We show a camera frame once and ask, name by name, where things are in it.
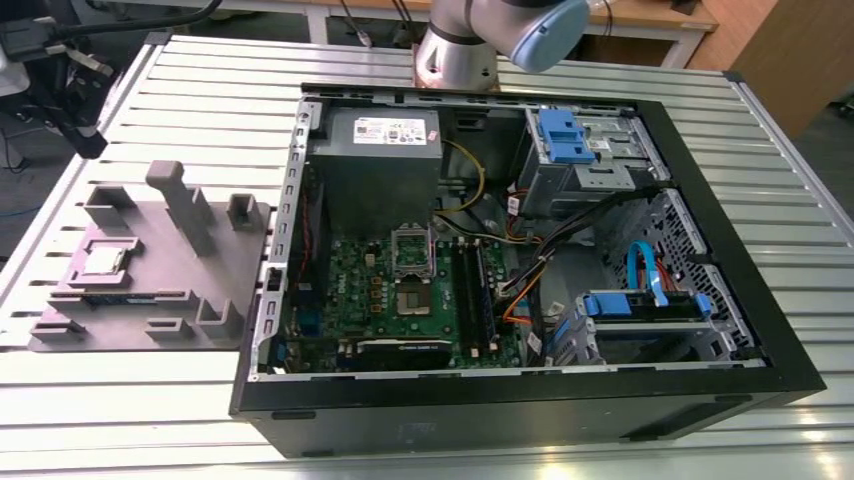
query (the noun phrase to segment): floor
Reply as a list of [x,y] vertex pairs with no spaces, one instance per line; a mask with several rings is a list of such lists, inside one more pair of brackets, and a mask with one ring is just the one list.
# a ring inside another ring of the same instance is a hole
[[[85,23],[113,21],[110,14],[93,10],[85,0],[73,0],[73,3]],[[166,13],[166,9],[159,7],[130,8],[131,16],[135,18]],[[369,32],[378,46],[391,46],[397,28],[393,22],[361,21],[359,27]],[[193,33],[293,42],[309,40],[305,18],[289,14],[254,14],[226,21],[207,21],[194,27]],[[145,33],[95,37],[95,50],[119,64],[129,65],[145,37]],[[330,41],[342,45],[359,45],[353,29],[343,19],[330,20]],[[15,138],[12,144],[30,163],[30,167],[21,174],[14,174],[8,169],[0,170],[0,268],[37,214],[33,209],[45,202],[74,154],[61,137],[45,130],[31,131],[34,127],[35,125],[22,125],[12,118],[0,115],[3,132],[11,136],[23,134]],[[850,189],[850,185],[854,185],[854,119],[840,118],[834,109],[829,108],[796,139],[796,145],[849,215],[854,215],[854,190]]]

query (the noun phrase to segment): open computer tower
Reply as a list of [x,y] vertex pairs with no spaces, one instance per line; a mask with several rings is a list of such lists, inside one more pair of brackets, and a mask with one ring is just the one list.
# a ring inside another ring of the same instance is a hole
[[672,439],[825,385],[665,108],[306,85],[231,414],[287,457]]

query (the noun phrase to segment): aluminum slotted table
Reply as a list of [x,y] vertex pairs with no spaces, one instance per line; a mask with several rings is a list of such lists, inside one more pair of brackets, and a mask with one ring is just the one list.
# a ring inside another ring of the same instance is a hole
[[90,222],[79,204],[95,185],[155,198],[149,162],[181,160],[186,182],[210,201],[241,191],[275,204],[301,83],[411,83],[406,51],[173,37],[143,47],[103,116],[113,144],[99,160],[73,160],[0,273],[0,345],[11,347],[0,353],[0,473],[854,477],[854,228],[753,94],[714,72],[566,63],[529,75],[508,62],[501,71],[508,91],[665,104],[829,390],[674,442],[289,462],[229,417],[237,352],[27,352]]

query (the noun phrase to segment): green motherboard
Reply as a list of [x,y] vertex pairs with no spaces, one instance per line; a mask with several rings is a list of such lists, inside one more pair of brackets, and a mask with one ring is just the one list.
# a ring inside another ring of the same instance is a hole
[[[505,325],[490,347],[472,351],[461,342],[458,319],[460,285],[456,285],[454,250],[458,240],[419,244],[417,237],[401,237],[397,249],[393,241],[365,241],[338,238],[333,242],[329,272],[329,294],[323,310],[301,311],[301,324],[317,323],[299,342],[301,371],[331,373],[347,371],[342,365],[342,348],[361,339],[434,339],[452,343],[453,355],[448,368],[516,367],[520,360],[520,340],[516,326]],[[484,272],[490,288],[508,277],[502,245],[480,243]],[[394,277],[398,265],[433,264],[433,278]]]

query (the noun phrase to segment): ram slot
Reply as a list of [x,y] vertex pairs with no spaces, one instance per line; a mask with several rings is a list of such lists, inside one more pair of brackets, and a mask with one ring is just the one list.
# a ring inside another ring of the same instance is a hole
[[477,303],[469,276],[469,255],[465,245],[454,246],[452,251],[452,268],[454,273],[454,298],[457,300],[457,329],[464,352],[480,355]]
[[486,276],[484,252],[478,245],[469,247],[469,258],[472,266],[470,278],[477,279],[477,284],[473,285],[473,291],[476,294],[476,308],[478,312],[478,340],[484,348],[493,350],[492,344],[497,337],[496,318],[493,315],[493,295],[490,293],[490,281]]

